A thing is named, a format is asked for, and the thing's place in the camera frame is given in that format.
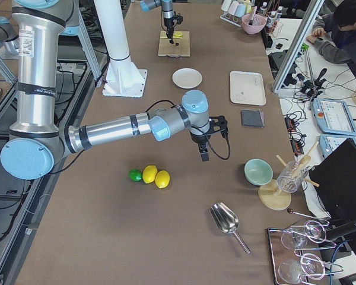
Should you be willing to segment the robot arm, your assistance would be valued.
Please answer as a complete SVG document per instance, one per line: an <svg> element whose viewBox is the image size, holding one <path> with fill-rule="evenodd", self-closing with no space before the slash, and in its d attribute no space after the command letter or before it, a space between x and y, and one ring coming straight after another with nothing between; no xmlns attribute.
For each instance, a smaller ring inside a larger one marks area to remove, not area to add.
<svg viewBox="0 0 356 285"><path fill-rule="evenodd" d="M55 124L56 66L59 36L73 34L88 42L77 1L13 1L12 16L19 26L20 59L17 80L17 120L0 152L2 167L12 176L34 180L54 174L54 166L71 154L151 133L157 141L187 129L201 159L208 159L211 135L228 138L223 116L209 116L206 95L186 92L169 109L150 107L94 125L83 125L85 107L62 126Z"/></svg>
<svg viewBox="0 0 356 285"><path fill-rule="evenodd" d="M183 22L183 16L176 13L173 8L172 0L145 0L140 1L140 7L144 12L151 11L154 8L161 8L161 16L163 19L162 28L166 32L166 36L170 44L174 44L173 35L177 25Z"/></svg>

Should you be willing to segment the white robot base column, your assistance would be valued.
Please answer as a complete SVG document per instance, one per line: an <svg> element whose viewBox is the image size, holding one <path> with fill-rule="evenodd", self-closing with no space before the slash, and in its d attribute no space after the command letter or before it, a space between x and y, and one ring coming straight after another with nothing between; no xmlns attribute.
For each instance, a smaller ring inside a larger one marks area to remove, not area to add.
<svg viewBox="0 0 356 285"><path fill-rule="evenodd" d="M105 96L141 98L147 70L132 62L119 1L94 1L110 59L103 88Z"/></svg>

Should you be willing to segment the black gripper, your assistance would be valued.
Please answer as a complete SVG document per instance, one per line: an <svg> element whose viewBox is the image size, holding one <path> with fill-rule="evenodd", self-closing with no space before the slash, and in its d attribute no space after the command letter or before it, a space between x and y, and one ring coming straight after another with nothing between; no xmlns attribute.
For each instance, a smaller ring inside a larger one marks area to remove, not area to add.
<svg viewBox="0 0 356 285"><path fill-rule="evenodd" d="M211 135L220 133L224 139L228 139L228 122L225 116L210 116L208 121L208 130L193 126L190 130L190 136L193 142L198 144L201 160L207 162L209 154L206 144L209 142Z"/></svg>
<svg viewBox="0 0 356 285"><path fill-rule="evenodd" d="M179 25L183 21L183 16L180 13L176 13L175 11L163 11L163 21L164 26L167 31L167 38L169 39L170 44L174 44L174 30L175 25Z"/></svg>

